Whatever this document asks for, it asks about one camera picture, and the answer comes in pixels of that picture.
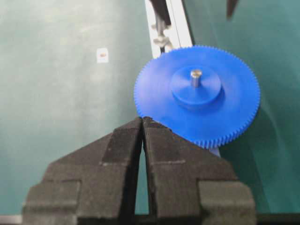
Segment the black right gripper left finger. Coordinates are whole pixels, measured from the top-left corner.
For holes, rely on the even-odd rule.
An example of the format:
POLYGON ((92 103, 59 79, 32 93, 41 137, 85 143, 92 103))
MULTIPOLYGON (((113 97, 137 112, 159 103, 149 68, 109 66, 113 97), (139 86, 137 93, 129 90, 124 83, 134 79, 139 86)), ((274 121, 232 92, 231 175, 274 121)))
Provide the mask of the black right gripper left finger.
POLYGON ((28 192, 23 224, 131 224, 142 142, 138 117, 51 162, 28 192))

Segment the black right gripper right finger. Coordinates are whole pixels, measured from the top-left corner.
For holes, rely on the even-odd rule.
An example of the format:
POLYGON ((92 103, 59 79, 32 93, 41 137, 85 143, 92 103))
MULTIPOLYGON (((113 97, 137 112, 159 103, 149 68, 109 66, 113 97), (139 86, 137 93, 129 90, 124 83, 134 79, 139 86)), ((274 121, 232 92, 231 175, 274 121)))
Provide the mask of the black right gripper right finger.
POLYGON ((142 120, 150 211, 159 225, 254 225, 255 201, 232 165, 142 120))

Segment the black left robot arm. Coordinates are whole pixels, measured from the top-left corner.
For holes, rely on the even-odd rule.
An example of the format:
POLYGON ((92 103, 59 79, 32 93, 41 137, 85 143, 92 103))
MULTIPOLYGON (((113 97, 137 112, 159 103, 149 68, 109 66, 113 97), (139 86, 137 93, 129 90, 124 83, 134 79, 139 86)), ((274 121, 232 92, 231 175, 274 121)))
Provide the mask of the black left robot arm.
MULTIPOLYGON (((171 25, 171 20, 167 8, 167 4, 165 0, 151 0, 150 1, 154 12, 158 15, 159 19, 161 19, 167 26, 171 25)), ((226 2, 226 18, 230 20, 235 8, 238 4, 238 0, 227 0, 226 2)))

